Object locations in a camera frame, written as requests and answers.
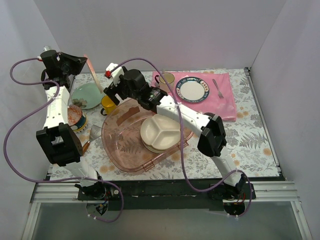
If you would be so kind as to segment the pink transparent plastic bin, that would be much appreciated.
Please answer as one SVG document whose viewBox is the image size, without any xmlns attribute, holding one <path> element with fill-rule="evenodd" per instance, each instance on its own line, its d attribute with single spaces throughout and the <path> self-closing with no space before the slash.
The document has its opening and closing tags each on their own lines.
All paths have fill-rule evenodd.
<svg viewBox="0 0 320 240">
<path fill-rule="evenodd" d="M 140 130 L 143 122 L 154 115 L 139 106 L 135 100 L 129 99 L 105 118 L 101 130 L 102 143 L 118 169 L 128 173 L 147 172 L 180 148 L 188 146 L 193 133 L 184 128 L 183 145 L 178 141 L 166 150 L 149 150 L 143 143 Z"/>
</svg>

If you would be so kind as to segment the cream divided plate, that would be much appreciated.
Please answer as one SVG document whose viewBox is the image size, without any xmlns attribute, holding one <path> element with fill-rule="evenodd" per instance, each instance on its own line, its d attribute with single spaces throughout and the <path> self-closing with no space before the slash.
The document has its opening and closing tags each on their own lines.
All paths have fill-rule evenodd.
<svg viewBox="0 0 320 240">
<path fill-rule="evenodd" d="M 155 114 L 143 121 L 140 136 L 145 144 L 166 151 L 180 142 L 181 125 L 169 117 Z"/>
</svg>

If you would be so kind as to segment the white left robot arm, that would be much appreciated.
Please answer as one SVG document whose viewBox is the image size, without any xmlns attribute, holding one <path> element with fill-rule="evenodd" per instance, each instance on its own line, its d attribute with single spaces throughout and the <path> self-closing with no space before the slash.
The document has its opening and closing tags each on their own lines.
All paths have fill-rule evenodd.
<svg viewBox="0 0 320 240">
<path fill-rule="evenodd" d="M 68 101 L 70 98 L 70 76 L 81 73 L 87 62 L 85 56 L 73 56 L 45 48 L 40 54 L 45 69 L 41 76 L 47 96 L 46 120 L 36 139 L 51 164 L 69 170 L 79 178 L 76 187 L 95 200 L 103 199 L 107 190 L 101 183 L 99 173 L 81 160 L 84 149 L 80 139 L 68 123 Z"/>
</svg>

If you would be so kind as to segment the cream yellow floral plate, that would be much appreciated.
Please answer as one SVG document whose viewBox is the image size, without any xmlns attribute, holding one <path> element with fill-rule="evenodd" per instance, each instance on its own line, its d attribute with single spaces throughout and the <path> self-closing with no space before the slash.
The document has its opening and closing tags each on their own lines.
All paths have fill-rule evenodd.
<svg viewBox="0 0 320 240">
<path fill-rule="evenodd" d="M 147 145 L 147 144 L 145 144 L 144 141 L 142 143 L 149 151 L 151 151 L 153 153 L 162 154 L 165 151 L 165 150 L 156 149 L 156 148 L 152 147 L 151 145 Z"/>
</svg>

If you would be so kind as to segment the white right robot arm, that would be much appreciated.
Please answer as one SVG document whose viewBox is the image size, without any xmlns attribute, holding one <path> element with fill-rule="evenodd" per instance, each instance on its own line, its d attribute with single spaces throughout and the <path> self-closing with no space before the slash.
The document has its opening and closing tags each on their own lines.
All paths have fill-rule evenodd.
<svg viewBox="0 0 320 240">
<path fill-rule="evenodd" d="M 150 86 L 138 69 L 107 70 L 111 84 L 104 93 L 116 104 L 131 98 L 145 110 L 168 117 L 190 129 L 197 137 L 197 149 L 211 158 L 222 175 L 227 195 L 237 199 L 245 192 L 245 175 L 237 169 L 227 149 L 226 132 L 220 116 L 198 113 L 178 102 L 164 90 Z"/>
</svg>

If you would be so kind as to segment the pink cream floral plate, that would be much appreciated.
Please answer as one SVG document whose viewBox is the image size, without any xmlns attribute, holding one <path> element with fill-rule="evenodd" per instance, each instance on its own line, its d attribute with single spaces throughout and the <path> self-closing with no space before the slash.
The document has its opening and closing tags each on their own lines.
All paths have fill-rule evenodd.
<svg viewBox="0 0 320 240">
<path fill-rule="evenodd" d="M 84 54 L 83 56 L 84 56 L 85 58 L 87 58 L 86 64 L 88 65 L 88 68 L 89 68 L 90 73 L 91 73 L 91 75 L 92 75 L 92 77 L 93 77 L 93 80 L 94 80 L 94 82 L 95 82 L 95 85 L 97 86 L 99 92 L 102 94 L 102 93 L 103 93 L 103 87 L 101 86 L 101 82 L 100 82 L 100 80 L 99 80 L 98 77 L 97 77 L 97 74 L 96 74 L 96 72 L 95 72 L 95 70 L 94 70 L 94 67 L 93 67 L 93 65 L 92 65 L 92 62 L 90 61 L 89 57 L 88 57 L 86 54 Z"/>
</svg>

